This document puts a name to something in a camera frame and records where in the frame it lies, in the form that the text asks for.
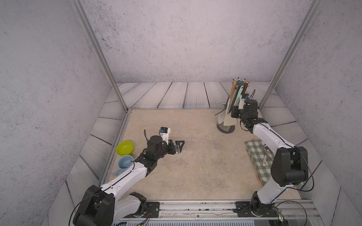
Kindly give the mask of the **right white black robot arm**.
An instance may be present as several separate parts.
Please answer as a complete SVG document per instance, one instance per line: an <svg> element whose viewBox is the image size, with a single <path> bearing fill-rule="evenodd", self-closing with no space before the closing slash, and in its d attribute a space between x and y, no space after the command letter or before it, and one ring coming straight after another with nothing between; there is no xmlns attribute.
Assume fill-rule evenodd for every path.
<svg viewBox="0 0 362 226"><path fill-rule="evenodd" d="M243 107L234 106L231 117L251 133L259 137L274 154L271 179L259 191L254 192L249 209L257 216L271 210L276 199L287 189L305 182L309 177L308 152L296 147L275 132L268 122L258 117L257 101L245 99Z"/></svg>

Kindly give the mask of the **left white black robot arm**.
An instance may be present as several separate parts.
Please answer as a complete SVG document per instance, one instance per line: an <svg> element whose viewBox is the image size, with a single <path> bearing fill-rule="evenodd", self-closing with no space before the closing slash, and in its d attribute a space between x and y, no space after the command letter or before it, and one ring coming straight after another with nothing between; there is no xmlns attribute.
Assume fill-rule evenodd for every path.
<svg viewBox="0 0 362 226"><path fill-rule="evenodd" d="M83 199L73 209L68 224L74 226L112 226L128 215L144 215L146 197L137 192L121 199L138 181L146 178L157 166L157 161L167 154L181 153L183 140L164 140L152 136L147 148L132 161L131 166L114 180L101 186L90 186Z"/></svg>

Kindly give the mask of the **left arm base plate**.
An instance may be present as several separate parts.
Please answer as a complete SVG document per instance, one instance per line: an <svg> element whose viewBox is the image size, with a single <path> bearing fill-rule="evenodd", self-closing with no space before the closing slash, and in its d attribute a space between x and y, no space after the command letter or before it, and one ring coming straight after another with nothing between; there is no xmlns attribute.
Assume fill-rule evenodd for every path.
<svg viewBox="0 0 362 226"><path fill-rule="evenodd" d="M160 202L142 202L138 210L124 218L158 218Z"/></svg>

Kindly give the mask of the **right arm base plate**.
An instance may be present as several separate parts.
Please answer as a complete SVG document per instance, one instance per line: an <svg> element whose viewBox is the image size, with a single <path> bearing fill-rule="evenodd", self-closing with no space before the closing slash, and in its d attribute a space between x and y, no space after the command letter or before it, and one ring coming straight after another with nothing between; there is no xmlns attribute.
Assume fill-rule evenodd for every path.
<svg viewBox="0 0 362 226"><path fill-rule="evenodd" d="M278 217L277 211L272 204L255 204L252 202L235 202L233 212L238 217L272 218Z"/></svg>

